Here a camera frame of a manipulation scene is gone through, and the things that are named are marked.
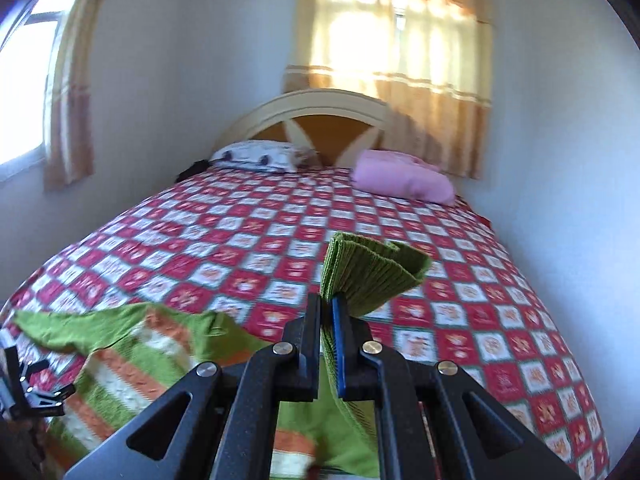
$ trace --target red and white bedspread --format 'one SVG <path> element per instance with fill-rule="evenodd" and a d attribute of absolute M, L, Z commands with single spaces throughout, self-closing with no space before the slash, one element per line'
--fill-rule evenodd
<path fill-rule="evenodd" d="M 551 317 L 484 219 L 456 207 L 372 196 L 348 170 L 295 175 L 210 170 L 145 200 L 50 259 L 10 306 L 85 312 L 157 301 L 231 314 L 278 340 L 318 290 L 336 230 L 401 240 L 434 261 L 423 286 L 367 316 L 408 359 L 451 359 L 504 403 L 583 479 L 608 465 L 593 399 Z M 47 356 L 47 389 L 75 378 L 79 356 Z"/>

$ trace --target silver bolt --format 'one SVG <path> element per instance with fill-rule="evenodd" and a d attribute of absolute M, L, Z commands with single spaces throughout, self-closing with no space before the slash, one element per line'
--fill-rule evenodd
<path fill-rule="evenodd" d="M 438 371 L 443 375 L 455 375 L 458 373 L 458 365 L 453 361 L 440 361 Z"/>
<path fill-rule="evenodd" d="M 196 368 L 196 373 L 200 377 L 211 377 L 218 371 L 218 367 L 213 363 L 202 363 Z"/>
<path fill-rule="evenodd" d="M 382 352 L 382 345 L 377 341 L 367 341 L 362 345 L 365 354 L 379 354 Z"/>
<path fill-rule="evenodd" d="M 277 355 L 289 355 L 293 352 L 293 345 L 286 341 L 280 341 L 273 345 L 273 353 Z"/>

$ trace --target sheer curtain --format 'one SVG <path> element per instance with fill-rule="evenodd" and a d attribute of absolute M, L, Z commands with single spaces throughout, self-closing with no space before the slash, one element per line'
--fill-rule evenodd
<path fill-rule="evenodd" d="M 76 0 L 54 47 L 44 110 L 46 189 L 60 189 L 94 173 L 89 55 L 101 2 Z"/>
<path fill-rule="evenodd" d="M 285 91 L 388 103 L 382 147 L 479 178 L 491 108 L 490 0 L 298 0 Z"/>

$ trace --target wooden headboard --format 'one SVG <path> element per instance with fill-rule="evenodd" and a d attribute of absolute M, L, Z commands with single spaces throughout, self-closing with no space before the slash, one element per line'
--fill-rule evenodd
<path fill-rule="evenodd" d="M 239 140 L 283 140 L 313 147 L 324 166 L 352 168 L 360 152 L 380 147 L 385 113 L 382 101 L 354 92 L 292 92 L 238 119 L 216 140 L 214 152 Z"/>

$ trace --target pink pillow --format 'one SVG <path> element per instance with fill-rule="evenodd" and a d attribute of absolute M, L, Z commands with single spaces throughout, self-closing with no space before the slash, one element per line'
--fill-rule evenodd
<path fill-rule="evenodd" d="M 351 173 L 353 187 L 377 195 L 453 205 L 456 191 L 438 167 L 405 153 L 365 150 Z"/>

